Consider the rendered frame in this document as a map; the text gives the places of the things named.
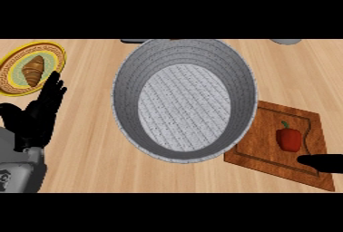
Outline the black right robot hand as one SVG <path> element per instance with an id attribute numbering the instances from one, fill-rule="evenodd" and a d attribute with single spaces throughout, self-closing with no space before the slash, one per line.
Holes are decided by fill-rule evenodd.
<path id="1" fill-rule="evenodd" d="M 343 174 L 343 154 L 300 155 L 298 162 L 311 166 L 318 172 Z"/>

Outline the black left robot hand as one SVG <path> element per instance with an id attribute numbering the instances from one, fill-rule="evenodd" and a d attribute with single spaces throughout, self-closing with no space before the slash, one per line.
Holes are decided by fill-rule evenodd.
<path id="1" fill-rule="evenodd" d="M 54 71 L 37 99 L 24 110 L 12 103 L 0 103 L 0 118 L 6 129 L 15 133 L 15 151 L 23 152 L 33 147 L 45 148 L 51 143 L 65 92 L 61 74 Z"/>

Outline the red bell pepper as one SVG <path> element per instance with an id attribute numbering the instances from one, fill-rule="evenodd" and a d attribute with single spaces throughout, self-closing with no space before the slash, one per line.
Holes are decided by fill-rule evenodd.
<path id="1" fill-rule="evenodd" d="M 277 143 L 280 148 L 289 152 L 298 152 L 302 147 L 302 133 L 290 128 L 287 121 L 281 122 L 284 128 L 277 130 Z"/>

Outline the brown wooden cutting board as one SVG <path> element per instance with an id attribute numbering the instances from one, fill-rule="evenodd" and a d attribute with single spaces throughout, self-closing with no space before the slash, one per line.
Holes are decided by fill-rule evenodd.
<path id="1" fill-rule="evenodd" d="M 283 122 L 302 133 L 300 150 L 284 151 L 277 142 L 277 131 Z M 321 115 L 268 101 L 259 101 L 258 112 L 250 130 L 232 149 L 224 153 L 224 160 L 281 178 L 334 191 L 330 173 L 318 172 L 298 162 L 300 155 L 326 154 Z"/>

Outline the grey woven basket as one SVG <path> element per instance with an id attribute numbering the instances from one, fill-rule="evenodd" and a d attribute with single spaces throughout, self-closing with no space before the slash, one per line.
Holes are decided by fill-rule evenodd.
<path id="1" fill-rule="evenodd" d="M 196 163 L 243 140 L 258 111 L 258 85 L 224 41 L 150 39 L 122 63 L 111 100 L 135 147 L 159 160 Z"/>

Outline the yellow patterned plate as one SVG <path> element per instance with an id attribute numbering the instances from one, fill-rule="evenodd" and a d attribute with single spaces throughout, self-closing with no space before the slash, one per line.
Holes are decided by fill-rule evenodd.
<path id="1" fill-rule="evenodd" d="M 23 66 L 39 55 L 45 58 L 45 72 L 37 86 L 31 87 L 23 75 Z M 62 71 L 65 60 L 65 49 L 55 42 L 31 42 L 17 48 L 0 60 L 0 94 L 14 97 L 37 92 L 43 88 L 51 73 Z"/>

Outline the brown croissant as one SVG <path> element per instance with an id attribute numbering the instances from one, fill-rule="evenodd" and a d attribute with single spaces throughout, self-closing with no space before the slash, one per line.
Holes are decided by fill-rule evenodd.
<path id="1" fill-rule="evenodd" d="M 39 55 L 21 68 L 21 73 L 31 87 L 37 86 L 43 72 L 45 72 L 45 58 Z"/>

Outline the grey round object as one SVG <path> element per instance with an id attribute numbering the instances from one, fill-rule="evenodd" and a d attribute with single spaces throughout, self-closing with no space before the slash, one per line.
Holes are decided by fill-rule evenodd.
<path id="1" fill-rule="evenodd" d="M 283 45 L 293 45 L 302 42 L 302 39 L 271 39 L 272 42 Z"/>

